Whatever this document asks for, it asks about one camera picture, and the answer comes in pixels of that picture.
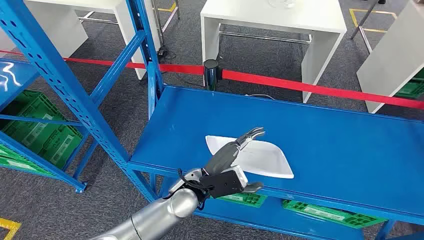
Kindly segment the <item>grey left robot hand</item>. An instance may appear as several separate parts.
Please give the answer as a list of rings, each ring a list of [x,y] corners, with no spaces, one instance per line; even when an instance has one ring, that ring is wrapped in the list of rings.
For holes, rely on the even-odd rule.
[[[262,182],[248,183],[239,165],[232,166],[239,153],[256,137],[265,134],[263,127],[255,127],[236,140],[226,143],[203,168],[206,176],[201,183],[212,187],[210,195],[220,198],[238,193],[256,193],[264,187]]]

